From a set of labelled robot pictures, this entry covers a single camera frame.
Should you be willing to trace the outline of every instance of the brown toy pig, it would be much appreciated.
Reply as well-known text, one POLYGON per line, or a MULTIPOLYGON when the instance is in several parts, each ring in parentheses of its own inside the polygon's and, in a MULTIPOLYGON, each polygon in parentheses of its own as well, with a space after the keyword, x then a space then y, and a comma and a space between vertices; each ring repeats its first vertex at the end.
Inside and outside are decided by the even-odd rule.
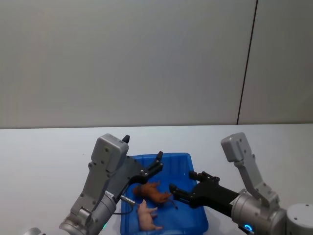
POLYGON ((176 209, 178 207, 175 205, 173 200, 170 199, 171 193, 165 192, 161 193, 157 190, 157 186, 160 185, 160 181, 157 183, 146 183, 144 185, 138 185, 133 189, 133 194, 137 197, 148 198, 155 204, 164 204, 166 202, 172 202, 176 209))
POLYGON ((150 230, 160 230, 163 227, 156 226, 153 223, 153 218, 155 218, 156 214, 151 214, 152 212, 156 212, 156 208, 147 208, 147 202, 143 199, 142 203, 139 205, 137 213, 139 220, 139 227, 142 231, 150 231, 150 230))

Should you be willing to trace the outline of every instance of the blue plastic tray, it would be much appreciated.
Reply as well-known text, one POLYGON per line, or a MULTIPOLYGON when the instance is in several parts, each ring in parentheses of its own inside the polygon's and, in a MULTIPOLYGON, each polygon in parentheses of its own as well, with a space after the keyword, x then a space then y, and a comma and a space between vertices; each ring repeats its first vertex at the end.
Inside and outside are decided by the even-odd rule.
MULTIPOLYGON (((156 154, 134 156, 143 166, 148 166, 156 154)), ((169 191, 169 184, 173 183, 179 188, 190 191, 196 181, 190 180, 188 173, 193 170, 191 157, 187 153, 165 153, 162 162, 163 170, 149 180, 149 182, 161 181, 158 187, 160 192, 169 191)), ((137 184, 128 188, 125 196, 141 203, 142 199, 133 195, 133 188, 137 184)), ((162 230, 143 232, 139 229, 138 217, 136 210, 127 215, 121 216, 121 234, 122 235, 202 235, 207 231, 209 224, 203 207, 196 209, 190 208, 188 205, 175 201, 178 210, 172 203, 168 202, 157 210, 158 217, 154 219, 154 224, 164 226, 162 230)), ((149 208, 157 205, 147 200, 149 208)), ((122 202, 122 212, 130 210, 130 206, 122 202)))

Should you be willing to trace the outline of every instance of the wall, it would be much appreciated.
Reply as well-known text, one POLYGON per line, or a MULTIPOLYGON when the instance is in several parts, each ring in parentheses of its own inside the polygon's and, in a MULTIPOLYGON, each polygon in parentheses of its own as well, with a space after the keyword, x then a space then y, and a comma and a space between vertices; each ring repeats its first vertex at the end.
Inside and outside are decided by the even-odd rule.
POLYGON ((260 0, 240 124, 313 122, 313 1, 260 0))
POLYGON ((2 0, 0 128, 235 124, 254 0, 2 0))

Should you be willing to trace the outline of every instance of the table surface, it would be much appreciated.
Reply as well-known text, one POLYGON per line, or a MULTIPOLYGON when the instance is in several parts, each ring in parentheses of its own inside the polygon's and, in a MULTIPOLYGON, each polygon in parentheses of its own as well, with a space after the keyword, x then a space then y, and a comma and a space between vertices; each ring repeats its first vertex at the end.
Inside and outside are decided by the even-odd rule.
MULTIPOLYGON (((95 141, 105 133, 130 135, 130 156, 190 153, 195 171, 219 176, 222 186, 240 191, 240 174, 220 145, 237 132, 245 132, 263 179, 278 192, 282 207, 313 203, 313 124, 0 130, 0 234, 58 228, 83 188, 95 141)), ((243 235, 230 218, 205 211, 205 234, 243 235)), ((119 215, 111 217, 105 234, 120 234, 119 215)))

